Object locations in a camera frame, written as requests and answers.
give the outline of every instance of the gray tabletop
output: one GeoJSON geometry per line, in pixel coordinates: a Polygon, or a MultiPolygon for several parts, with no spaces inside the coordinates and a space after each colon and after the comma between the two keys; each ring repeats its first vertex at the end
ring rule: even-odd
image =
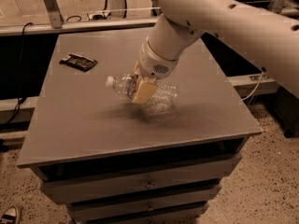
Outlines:
{"type": "Polygon", "coordinates": [[[105,87],[132,71],[150,28],[60,35],[21,149],[20,167],[80,161],[232,139],[261,132],[255,118],[201,40],[181,55],[170,76],[180,87],[177,116],[144,119],[136,105],[105,87]],[[83,73],[59,64],[68,53],[98,61],[83,73]]]}

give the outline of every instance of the shoe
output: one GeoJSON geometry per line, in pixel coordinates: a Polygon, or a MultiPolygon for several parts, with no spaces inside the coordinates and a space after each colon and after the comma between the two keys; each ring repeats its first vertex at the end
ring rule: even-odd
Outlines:
{"type": "Polygon", "coordinates": [[[18,206],[11,206],[0,217],[0,224],[20,224],[21,209],[18,206]]]}

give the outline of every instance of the white cable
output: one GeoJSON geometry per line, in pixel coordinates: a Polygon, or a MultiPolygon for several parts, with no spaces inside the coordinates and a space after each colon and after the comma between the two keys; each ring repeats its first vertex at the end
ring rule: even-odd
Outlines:
{"type": "Polygon", "coordinates": [[[245,100],[247,100],[248,98],[250,98],[250,97],[252,96],[252,94],[258,89],[258,87],[259,87],[259,85],[260,85],[262,79],[263,79],[263,71],[262,71],[262,73],[261,73],[261,75],[260,75],[260,78],[259,78],[258,83],[257,83],[256,86],[254,87],[254,89],[252,90],[252,92],[251,92],[248,96],[246,96],[245,98],[243,98],[242,101],[245,101],[245,100]]]}

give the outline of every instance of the drawer knob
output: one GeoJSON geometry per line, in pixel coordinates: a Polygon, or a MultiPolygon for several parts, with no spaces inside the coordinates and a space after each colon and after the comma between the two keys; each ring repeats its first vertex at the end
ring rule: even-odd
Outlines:
{"type": "Polygon", "coordinates": [[[153,210],[155,210],[155,209],[154,209],[154,208],[152,207],[152,205],[149,203],[147,211],[148,211],[148,212],[152,212],[153,210]]]}
{"type": "Polygon", "coordinates": [[[145,188],[152,189],[153,187],[155,187],[155,185],[149,181],[145,188]]]}

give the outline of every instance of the bottle cap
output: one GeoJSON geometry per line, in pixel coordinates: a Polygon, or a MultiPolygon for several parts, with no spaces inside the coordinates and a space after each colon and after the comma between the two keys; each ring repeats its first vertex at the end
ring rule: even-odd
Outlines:
{"type": "Polygon", "coordinates": [[[106,79],[106,87],[109,89],[113,88],[113,84],[114,84],[114,77],[107,77],[106,79]]]}

